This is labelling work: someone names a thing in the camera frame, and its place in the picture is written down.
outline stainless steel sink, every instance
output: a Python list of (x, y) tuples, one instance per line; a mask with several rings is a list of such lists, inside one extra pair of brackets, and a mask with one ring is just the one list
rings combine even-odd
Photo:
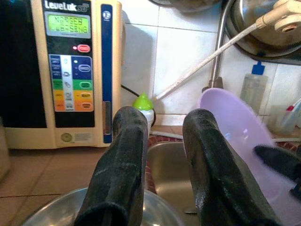
[(148, 162), (157, 195), (173, 206), (186, 226), (199, 226), (184, 144), (156, 144), (148, 150)]

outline red button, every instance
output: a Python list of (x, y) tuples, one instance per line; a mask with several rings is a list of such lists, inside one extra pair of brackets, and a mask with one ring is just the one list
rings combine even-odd
[(90, 52), (91, 48), (88, 45), (80, 44), (77, 46), (77, 50), (81, 53), (88, 53)]

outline tile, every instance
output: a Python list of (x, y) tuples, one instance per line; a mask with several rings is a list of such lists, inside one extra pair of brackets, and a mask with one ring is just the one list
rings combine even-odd
[(279, 65), (269, 96), (265, 115), (272, 105), (289, 106), (301, 97), (301, 66)]
[(31, 195), (62, 194), (87, 187), (104, 150), (92, 147), (58, 150)]
[[(220, 72), (224, 89), (234, 93), (239, 97), (245, 75), (252, 73), (254, 64), (257, 64), (257, 61), (242, 54), (236, 47), (232, 46), (226, 50), (222, 55)], [(265, 66), (264, 75), (268, 76), (268, 82), (265, 88), (263, 99), (261, 101), (259, 115), (265, 115), (265, 108), (268, 103), (269, 94), (278, 64), (262, 62), (262, 65)]]
[(0, 197), (28, 195), (53, 154), (53, 150), (11, 150), (11, 168), (0, 183)]
[(26, 201), (17, 212), (12, 221), (12, 226), (20, 225), (24, 222), (32, 213), (44, 206), (46, 203), (57, 198), (59, 195), (39, 195), (39, 196), (29, 196)]
[(295, 127), (291, 134), (280, 134), (280, 133), (273, 133), (271, 132), (272, 137), (274, 139), (278, 139), (275, 142), (300, 142), (300, 129), (298, 127)]
[(170, 126), (156, 126), (154, 125), (151, 128), (152, 131), (158, 131), (158, 132), (165, 132), (165, 133), (172, 133), (172, 129)]
[(130, 24), (158, 25), (159, 6), (148, 0), (120, 0), (123, 20)]
[[(153, 92), (157, 27), (126, 24), (126, 44), (122, 84), (138, 94)], [(121, 92), (122, 106), (132, 105), (136, 96), (126, 90)]]
[(268, 125), (269, 118), (270, 118), (270, 116), (264, 116), (264, 117), (263, 117), (263, 120), (262, 120), (262, 123), (263, 123), (264, 125)]
[(172, 126), (171, 129), (175, 134), (183, 135), (183, 126)]
[(10, 226), (26, 197), (0, 198), (0, 226)]
[(181, 126), (183, 125), (185, 114), (157, 114), (155, 125)]
[[(158, 44), (154, 95), (167, 87), (192, 67), (205, 59), (214, 49), (214, 33), (158, 28)], [(193, 77), (154, 103), (158, 114), (187, 114), (196, 108), (202, 88), (207, 86), (211, 63), (196, 72)]]
[(159, 26), (195, 31), (217, 32), (221, 3), (197, 13), (184, 14), (175, 8), (160, 8)]

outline metal pot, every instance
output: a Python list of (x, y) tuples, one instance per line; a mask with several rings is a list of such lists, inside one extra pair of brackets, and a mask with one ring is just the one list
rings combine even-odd
[[(273, 9), (277, 0), (236, 0), (227, 19), (226, 28), (234, 37), (256, 19)], [(237, 42), (236, 46), (257, 60), (301, 65), (301, 29), (276, 32), (274, 27), (256, 30)]]
[(220, 0), (169, 0), (170, 3), (183, 13), (193, 13), (205, 10)]
[[(82, 188), (54, 199), (25, 220), (22, 226), (72, 226), (86, 192), (87, 188)], [(153, 225), (184, 226), (184, 223), (159, 196), (145, 191), (141, 226)]]

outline white hose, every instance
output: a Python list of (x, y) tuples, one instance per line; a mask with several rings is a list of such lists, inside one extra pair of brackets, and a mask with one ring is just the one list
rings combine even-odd
[(274, 142), (300, 142), (301, 138), (299, 137), (284, 137), (284, 138), (274, 138)]
[(172, 137), (172, 138), (177, 138), (177, 139), (182, 139), (183, 140), (183, 136), (178, 135), (178, 134), (174, 134), (174, 133), (150, 131), (150, 134), (155, 135), (155, 136)]
[(166, 94), (172, 92), (174, 89), (176, 89), (178, 86), (180, 86), (184, 81), (186, 81), (190, 76), (192, 76), (195, 72), (197, 72), (199, 69), (204, 67), (206, 64), (208, 64), (211, 60), (213, 60), (215, 57), (220, 55), (223, 51), (228, 49), (230, 46), (238, 42), (240, 39), (251, 33), (252, 31), (255, 31), (257, 29), (256, 24), (253, 24), (249, 26), (248, 28), (244, 29), (241, 33), (236, 35), (234, 38), (232, 38), (230, 41), (228, 41), (226, 44), (221, 46), (219, 49), (217, 49), (211, 56), (207, 57), (205, 60), (200, 62), (198, 65), (196, 65), (194, 68), (192, 68), (186, 75), (179, 78), (174, 84), (172, 84), (170, 87), (168, 87), (166, 90), (164, 90), (162, 93), (154, 97), (154, 101), (157, 101), (164, 97)]

